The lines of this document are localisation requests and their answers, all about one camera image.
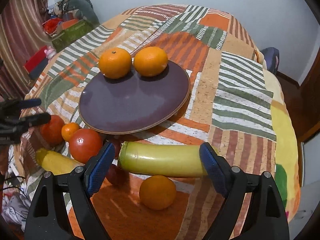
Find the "red tomato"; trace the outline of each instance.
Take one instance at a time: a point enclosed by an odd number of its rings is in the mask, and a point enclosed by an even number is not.
[[[102,147],[100,135],[93,129],[80,129],[69,140],[69,149],[72,157],[81,163],[98,154]]]
[[[106,179],[114,186],[121,186],[129,179],[129,173],[112,163],[107,171]]]
[[[61,129],[64,126],[63,119],[58,115],[51,115],[51,120],[41,126],[40,133],[44,140],[52,147],[63,142]]]
[[[115,147],[115,159],[119,157],[119,153],[122,147],[121,142],[118,139],[114,139],[114,138],[110,138],[108,139],[108,141],[110,143],[113,144],[113,146]]]

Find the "wooden floor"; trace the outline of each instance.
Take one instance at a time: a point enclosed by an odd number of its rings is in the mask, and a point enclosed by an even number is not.
[[[308,110],[303,107],[303,100],[299,89],[294,85],[277,76],[284,94],[284,101],[287,106],[292,126],[299,137],[308,131],[314,124],[312,120],[308,118]]]

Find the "striped curtain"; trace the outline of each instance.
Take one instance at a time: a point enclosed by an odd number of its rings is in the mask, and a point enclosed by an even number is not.
[[[42,23],[48,0],[10,0],[0,14],[0,95],[24,98],[30,78],[24,65],[41,47],[51,42]]]

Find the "bedspread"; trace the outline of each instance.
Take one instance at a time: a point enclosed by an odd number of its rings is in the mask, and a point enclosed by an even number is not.
[[[190,76],[190,99],[168,121],[147,131],[119,136],[122,141],[156,144],[210,142],[230,165],[275,177],[287,217],[297,211],[300,197],[295,134],[281,87],[263,66],[262,53],[232,15],[192,5],[154,5],[129,9],[91,31],[52,59],[26,98],[42,105],[22,114],[48,111],[65,122],[85,123],[78,111],[84,87],[99,69],[106,49],[120,47],[132,57],[147,46],[163,48],[170,60]],[[28,177],[32,198],[44,170],[35,151],[48,147],[38,129],[30,129],[15,148]],[[68,143],[61,153],[70,156]],[[112,239],[202,239],[223,198],[210,180],[174,179],[177,197],[169,208],[152,211],[139,204],[139,187],[147,176],[130,175],[118,189],[107,180],[92,203]],[[73,230],[81,231],[69,194],[64,195]],[[246,194],[232,236],[240,234],[249,206]]]

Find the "oval plate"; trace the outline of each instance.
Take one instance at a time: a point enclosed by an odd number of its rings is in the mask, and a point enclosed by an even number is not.
[[[143,78],[134,69],[118,80],[108,79],[99,72],[81,94],[79,114],[96,131],[134,133],[170,118],[189,94],[187,72],[172,61],[153,78]]]

